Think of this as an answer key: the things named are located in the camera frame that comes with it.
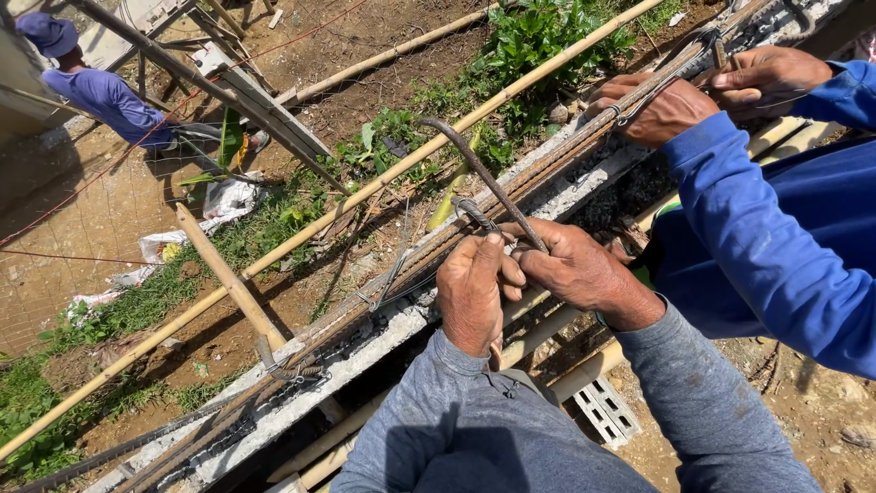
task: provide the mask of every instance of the man's right hand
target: man's right hand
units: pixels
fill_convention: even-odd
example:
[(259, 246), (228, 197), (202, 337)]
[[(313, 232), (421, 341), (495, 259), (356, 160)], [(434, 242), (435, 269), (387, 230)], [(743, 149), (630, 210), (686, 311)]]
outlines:
[[(529, 224), (550, 255), (518, 242), (511, 257), (527, 279), (579, 310), (600, 311), (618, 331), (643, 329), (663, 317), (666, 305), (583, 229), (535, 218)], [(526, 237), (517, 223), (499, 228), (517, 238)]]
[(737, 120), (787, 115), (794, 102), (833, 77), (827, 63), (793, 48), (761, 46), (735, 55), (711, 78), (713, 96)]

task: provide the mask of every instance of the gray long-sleeve shirt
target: gray long-sleeve shirt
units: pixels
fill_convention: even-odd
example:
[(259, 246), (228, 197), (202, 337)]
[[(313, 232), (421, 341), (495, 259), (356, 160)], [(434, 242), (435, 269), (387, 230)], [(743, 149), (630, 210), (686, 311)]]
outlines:
[[(671, 304), (656, 324), (616, 335), (682, 462), (682, 492), (821, 491), (748, 382)], [(436, 332), (362, 428), (332, 493), (656, 491), (485, 362)]]

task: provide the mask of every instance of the chicken wire fence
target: chicken wire fence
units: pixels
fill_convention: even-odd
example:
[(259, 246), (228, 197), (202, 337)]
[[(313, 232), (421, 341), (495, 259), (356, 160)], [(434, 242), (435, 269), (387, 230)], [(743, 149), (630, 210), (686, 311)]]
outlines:
[[(419, 13), (412, 15), (407, 12), (410, 5), (395, 0), (329, 5), (280, 0), (276, 7), (285, 11), (274, 30), (266, 27), (269, 18), (253, 18), (248, 25), (244, 22), (252, 37), (246, 39), (251, 62), (272, 86), (266, 89), (273, 89), (272, 94), (282, 99), (284, 94), (289, 97), (300, 93), (346, 67), (487, 5), (483, 0), (414, 3)], [(252, 4), (251, 9), (264, 8), (259, 4)], [(246, 9), (230, 12), (238, 20), (252, 17)], [(422, 12), (434, 15), (423, 16)], [(336, 143), (359, 133), (362, 124), (382, 108), (407, 107), (417, 83), (454, 74), (455, 68), (483, 45), (487, 35), (484, 22), (485, 18), (477, 19), (393, 62), (341, 78), (326, 91), (298, 102), (290, 112), (329, 149), (334, 149)], [(199, 33), (183, 18), (166, 35), (178, 39), (182, 34)], [(194, 67), (191, 54), (175, 53)], [(132, 72), (125, 70), (119, 73), (132, 80)], [(147, 66), (147, 82), (147, 87), (159, 93), (173, 83), (154, 65)], [(167, 104), (177, 108), (178, 117), (221, 127), (222, 108), (210, 98), (170, 92)], [(218, 144), (212, 139), (188, 139), (215, 157)], [(286, 149), (272, 143), (241, 169), (276, 169), (288, 163), (290, 157)], [(118, 289), (95, 295), (118, 287), (120, 282), (136, 284), (138, 274), (160, 263), (144, 255), (141, 239), (178, 229), (174, 204), (188, 202), (186, 191), (178, 183), (207, 168), (208, 160), (187, 145), (159, 152), (133, 148), (108, 168), (97, 170), (96, 175), (68, 190), (69, 197), (63, 204), (45, 204), (49, 213), (0, 246), (0, 352), (21, 354), (37, 345), (39, 335), (51, 329), (71, 304), (86, 299), (89, 303), (109, 301), (120, 292)], [(202, 217), (198, 205), (192, 203), (190, 207)], [(123, 278), (125, 273), (134, 275)]]

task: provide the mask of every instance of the shoe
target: shoe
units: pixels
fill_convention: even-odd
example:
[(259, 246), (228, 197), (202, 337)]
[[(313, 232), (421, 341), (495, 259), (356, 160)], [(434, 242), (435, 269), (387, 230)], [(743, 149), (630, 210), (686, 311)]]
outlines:
[(250, 136), (250, 145), (252, 145), (252, 140), (255, 139), (257, 144), (256, 147), (250, 148), (250, 152), (253, 154), (258, 154), (259, 151), (265, 148), (271, 142), (271, 136), (268, 135), (268, 132), (264, 130), (259, 130), (255, 133), (255, 135)]

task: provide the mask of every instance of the man's left hand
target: man's left hand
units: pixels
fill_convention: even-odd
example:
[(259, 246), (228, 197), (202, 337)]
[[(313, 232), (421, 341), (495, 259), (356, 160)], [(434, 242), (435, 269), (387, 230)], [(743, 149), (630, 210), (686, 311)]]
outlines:
[[(618, 75), (606, 82), (590, 96), (587, 116), (595, 117), (651, 75), (653, 73)], [(708, 96), (690, 82), (678, 80), (654, 96), (620, 132), (636, 144), (657, 149), (718, 112), (717, 104)]]
[(517, 262), (505, 255), (505, 237), (469, 236), (438, 268), (438, 304), (444, 334), (464, 353), (483, 358), (502, 332), (499, 284), (508, 299), (518, 301), (526, 284)]

